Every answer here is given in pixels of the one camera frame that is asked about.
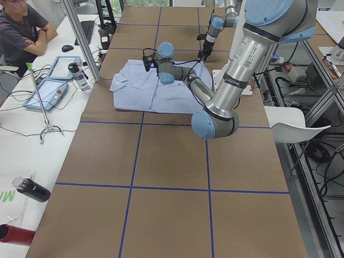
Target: white desk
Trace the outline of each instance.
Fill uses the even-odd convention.
[[[80,15],[79,19],[94,20],[96,17],[95,15]],[[90,44],[92,52],[101,48],[97,30],[98,27],[95,25]],[[51,65],[58,55],[79,55],[82,61],[85,61],[79,46],[74,46],[74,50],[66,53],[61,51],[63,45],[74,45],[74,41],[75,36],[73,30],[66,17],[58,28],[58,36],[48,43],[46,53],[36,58],[34,61],[33,69],[38,70],[44,65]],[[94,81],[89,69],[86,73],[89,75],[88,83],[92,90]],[[33,91],[33,89],[31,78],[28,76],[18,83],[14,91]],[[73,84],[69,83],[68,91],[57,107],[64,107],[75,90]],[[81,91],[77,88],[76,94],[66,108],[61,111],[52,109],[50,112],[47,112],[50,123],[60,126],[63,130],[76,130],[80,121],[80,115],[85,108],[91,90]],[[19,96],[17,98],[26,99],[27,97],[28,95]],[[13,109],[21,105],[22,102],[16,101],[13,97],[9,97],[0,110]],[[3,127],[23,134],[40,133],[45,128],[41,111],[29,110],[23,107],[11,111],[1,111],[0,122]],[[59,132],[45,134],[44,144],[41,145],[39,136],[24,137],[0,128],[1,174],[34,171],[34,180],[51,191],[66,157],[74,133],[64,132],[64,135],[65,136],[62,136]],[[45,207],[46,202],[39,203],[32,199],[28,199],[21,227],[36,230]],[[26,246],[0,243],[0,258],[23,258],[27,250],[28,247]]]

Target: red object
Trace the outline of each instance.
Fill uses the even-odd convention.
[[[293,68],[293,65],[288,63],[288,64],[285,64],[283,67],[284,67],[284,70],[288,73]]]
[[[25,228],[3,224],[0,225],[0,242],[29,246],[35,233],[35,231]]]

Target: white chair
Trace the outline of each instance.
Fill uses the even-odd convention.
[[[264,108],[275,142],[296,144],[306,141],[306,146],[290,170],[290,172],[293,172],[300,158],[305,153],[309,140],[321,131],[330,128],[330,125],[317,128],[306,127],[303,112],[295,107],[264,106]]]
[[[9,74],[19,80],[20,77],[14,73],[18,69],[19,68],[16,66],[8,66],[4,60],[4,56],[1,54],[1,51],[0,51],[0,75],[4,73]]]

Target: water bottle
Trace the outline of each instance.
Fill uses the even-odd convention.
[[[30,178],[17,177],[13,180],[12,185],[17,188],[17,191],[27,197],[30,197],[39,202],[45,202],[50,197],[50,191]]]
[[[85,79],[85,76],[83,75],[82,71],[80,71],[79,66],[76,62],[70,63],[68,65],[68,70],[70,70],[71,74],[73,74],[74,79],[77,82],[77,85],[81,90],[88,90],[90,87]]]

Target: man's arm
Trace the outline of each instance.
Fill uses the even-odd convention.
[[[52,25],[51,23],[48,23],[46,26],[44,26],[42,30],[44,30],[47,34],[47,43],[55,38],[58,34],[54,25]]]
[[[46,46],[47,34],[44,30],[39,30],[37,41],[34,44],[30,44],[28,47],[24,48],[24,50],[34,55],[44,55]]]

